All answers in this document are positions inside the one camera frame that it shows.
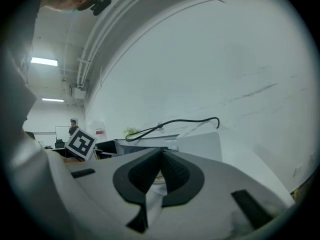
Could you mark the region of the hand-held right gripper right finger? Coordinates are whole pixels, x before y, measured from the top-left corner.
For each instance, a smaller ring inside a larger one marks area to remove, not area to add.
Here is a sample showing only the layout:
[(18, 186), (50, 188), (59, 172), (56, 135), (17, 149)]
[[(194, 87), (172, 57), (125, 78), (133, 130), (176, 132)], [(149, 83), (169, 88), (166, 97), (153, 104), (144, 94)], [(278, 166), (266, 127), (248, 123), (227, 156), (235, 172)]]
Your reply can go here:
[(185, 205), (203, 188), (205, 176), (196, 164), (166, 150), (161, 151), (160, 162), (167, 191), (163, 208)]

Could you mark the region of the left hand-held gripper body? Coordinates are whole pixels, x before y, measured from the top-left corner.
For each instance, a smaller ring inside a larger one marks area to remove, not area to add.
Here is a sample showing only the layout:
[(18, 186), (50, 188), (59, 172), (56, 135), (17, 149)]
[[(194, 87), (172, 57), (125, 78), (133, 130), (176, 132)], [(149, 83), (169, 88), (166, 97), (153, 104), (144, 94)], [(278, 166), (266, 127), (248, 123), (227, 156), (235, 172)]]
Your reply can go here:
[(81, 157), (85, 161), (88, 161), (92, 156), (96, 142), (97, 139), (94, 136), (78, 127), (69, 138), (67, 144), (65, 144), (65, 148), (72, 154)]

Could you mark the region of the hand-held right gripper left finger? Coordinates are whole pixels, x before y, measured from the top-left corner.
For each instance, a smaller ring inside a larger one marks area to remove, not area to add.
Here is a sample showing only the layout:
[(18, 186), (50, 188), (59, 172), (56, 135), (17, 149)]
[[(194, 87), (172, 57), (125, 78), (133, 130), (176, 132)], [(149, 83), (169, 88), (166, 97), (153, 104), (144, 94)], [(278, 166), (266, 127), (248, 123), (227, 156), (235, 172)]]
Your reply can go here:
[(138, 205), (139, 211), (127, 227), (139, 233), (148, 228), (146, 194), (161, 170), (160, 148), (145, 150), (142, 156), (120, 166), (113, 174), (113, 185), (128, 203)]

